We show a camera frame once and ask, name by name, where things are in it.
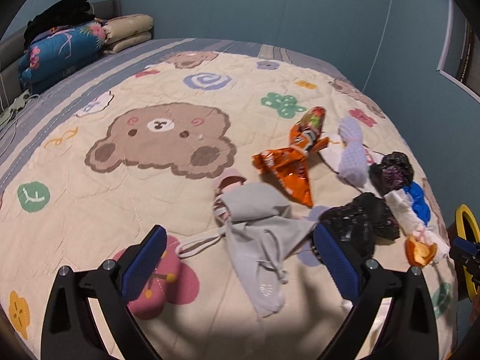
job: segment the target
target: blue gripper pad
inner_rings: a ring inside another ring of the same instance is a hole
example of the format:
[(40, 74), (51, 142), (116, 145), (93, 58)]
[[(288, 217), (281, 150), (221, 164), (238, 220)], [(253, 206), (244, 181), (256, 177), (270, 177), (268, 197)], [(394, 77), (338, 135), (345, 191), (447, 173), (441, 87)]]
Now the blue gripper pad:
[(343, 299), (356, 304), (360, 297), (360, 277), (332, 234), (319, 223), (313, 230), (313, 243)]
[(473, 242), (467, 241), (461, 237), (456, 237), (453, 240), (453, 245), (471, 256), (476, 256), (478, 253), (477, 246)]
[(125, 304), (138, 299), (150, 275), (157, 267), (167, 248), (167, 231), (162, 226), (155, 225), (147, 238), (140, 245), (135, 246), (140, 246), (141, 249), (125, 270), (121, 282), (121, 296)]

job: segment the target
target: gray headboard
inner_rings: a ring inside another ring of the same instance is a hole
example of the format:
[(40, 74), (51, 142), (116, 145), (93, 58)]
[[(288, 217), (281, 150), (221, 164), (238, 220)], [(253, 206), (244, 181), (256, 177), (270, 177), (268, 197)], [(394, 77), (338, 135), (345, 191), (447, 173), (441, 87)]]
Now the gray headboard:
[[(100, 19), (108, 20), (122, 15), (120, 0), (100, 1), (90, 6), (90, 13)], [(23, 55), (25, 29), (21, 28), (0, 42), (0, 113), (22, 94), (18, 81), (18, 60)]]

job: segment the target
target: orange plastic packaging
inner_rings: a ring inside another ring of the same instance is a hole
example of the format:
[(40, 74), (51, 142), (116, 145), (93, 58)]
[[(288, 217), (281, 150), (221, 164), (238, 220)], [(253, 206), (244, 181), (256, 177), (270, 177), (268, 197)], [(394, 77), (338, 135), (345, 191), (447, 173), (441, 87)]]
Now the orange plastic packaging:
[(290, 146), (265, 150), (252, 157), (260, 174), (272, 173), (285, 191), (297, 202), (313, 207), (306, 159), (309, 153), (325, 149), (328, 138), (320, 139), (325, 109), (315, 107), (306, 112), (290, 130)]

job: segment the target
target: yellow ring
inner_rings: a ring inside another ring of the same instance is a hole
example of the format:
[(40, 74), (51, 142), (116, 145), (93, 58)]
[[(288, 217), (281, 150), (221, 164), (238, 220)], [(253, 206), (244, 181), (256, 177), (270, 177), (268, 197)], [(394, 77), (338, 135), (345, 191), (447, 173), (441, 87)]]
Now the yellow ring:
[[(464, 226), (464, 219), (466, 219), (472, 229), (473, 236), (475, 239), (468, 239), (465, 233), (465, 226)], [(480, 242), (480, 229), (477, 225), (477, 221), (472, 214), (472, 211), (465, 205), (462, 204), (460, 207), (457, 208), (455, 212), (455, 224), (457, 225), (457, 235), (463, 239), (466, 239), (470, 242)], [(467, 269), (463, 267), (463, 271), (465, 273), (466, 279), (466, 288), (469, 292), (470, 301), (473, 301), (473, 298), (477, 294), (477, 288), (475, 288), (475, 284), (472, 282), (472, 275), (467, 272)]]

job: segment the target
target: bear ear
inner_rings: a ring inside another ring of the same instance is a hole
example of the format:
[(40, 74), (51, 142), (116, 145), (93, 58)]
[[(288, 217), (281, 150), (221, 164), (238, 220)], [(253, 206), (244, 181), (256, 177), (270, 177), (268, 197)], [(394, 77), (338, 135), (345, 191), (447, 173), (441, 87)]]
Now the bear ear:
[(85, 157), (85, 164), (98, 173), (112, 172), (122, 162), (119, 147), (107, 139), (97, 141)]

